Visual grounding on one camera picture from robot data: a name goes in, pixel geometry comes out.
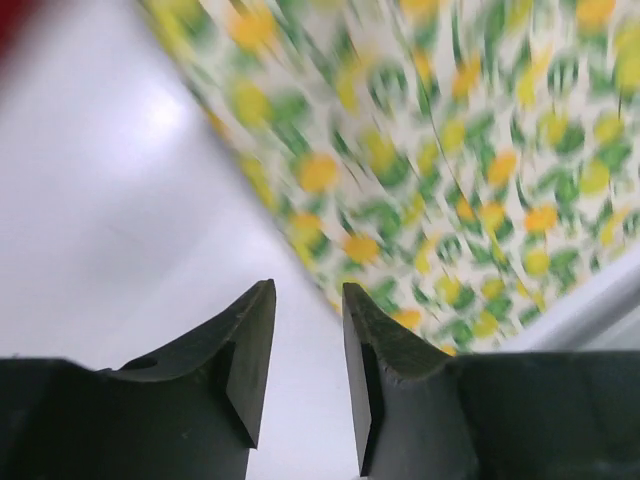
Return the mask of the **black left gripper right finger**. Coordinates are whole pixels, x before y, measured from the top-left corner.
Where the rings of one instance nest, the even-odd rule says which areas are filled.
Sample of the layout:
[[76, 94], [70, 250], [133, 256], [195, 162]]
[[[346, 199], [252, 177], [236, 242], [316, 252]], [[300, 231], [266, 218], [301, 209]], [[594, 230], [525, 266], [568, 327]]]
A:
[[451, 356], [343, 287], [344, 348], [359, 474], [365, 479], [476, 479], [480, 464]]

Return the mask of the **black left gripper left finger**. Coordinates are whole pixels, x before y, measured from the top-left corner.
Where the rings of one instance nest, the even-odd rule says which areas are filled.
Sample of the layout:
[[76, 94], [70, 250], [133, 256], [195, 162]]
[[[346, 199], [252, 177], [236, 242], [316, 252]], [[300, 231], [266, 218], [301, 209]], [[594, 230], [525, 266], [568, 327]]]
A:
[[177, 339], [103, 370], [95, 479], [243, 479], [259, 442], [276, 288], [261, 280]]

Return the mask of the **lemon print skirt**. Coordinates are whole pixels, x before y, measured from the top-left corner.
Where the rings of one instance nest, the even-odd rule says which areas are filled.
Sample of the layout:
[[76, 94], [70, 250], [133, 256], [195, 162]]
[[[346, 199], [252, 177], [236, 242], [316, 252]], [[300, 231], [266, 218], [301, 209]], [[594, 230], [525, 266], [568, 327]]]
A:
[[635, 1], [146, 1], [334, 305], [492, 351], [639, 243]]

